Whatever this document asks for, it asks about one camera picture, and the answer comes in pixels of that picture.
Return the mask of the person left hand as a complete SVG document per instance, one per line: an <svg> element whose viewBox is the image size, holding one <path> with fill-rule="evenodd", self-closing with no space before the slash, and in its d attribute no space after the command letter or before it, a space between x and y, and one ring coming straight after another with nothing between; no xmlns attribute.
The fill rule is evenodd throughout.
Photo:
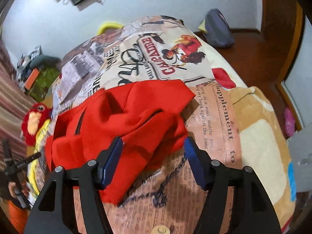
<svg viewBox="0 0 312 234"><path fill-rule="evenodd" d="M12 197L14 197L15 199L17 199L17 194L18 194L18 191L17 191L17 188L16 188L16 183L15 182L9 182L8 183L8 190L10 192L10 195ZM29 189L26 185L26 183L22 183L22 192L23 194L27 197L28 196L28 192L29 192Z"/></svg>

